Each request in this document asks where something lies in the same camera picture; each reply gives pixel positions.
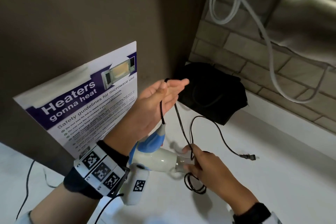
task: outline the black bag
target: black bag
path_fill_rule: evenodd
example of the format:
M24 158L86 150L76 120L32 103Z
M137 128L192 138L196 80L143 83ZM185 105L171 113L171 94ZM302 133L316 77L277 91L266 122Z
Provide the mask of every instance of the black bag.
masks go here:
M179 94L179 102L218 124L225 125L236 111L247 106L240 78L225 74L210 64L190 63L177 76L190 80Z

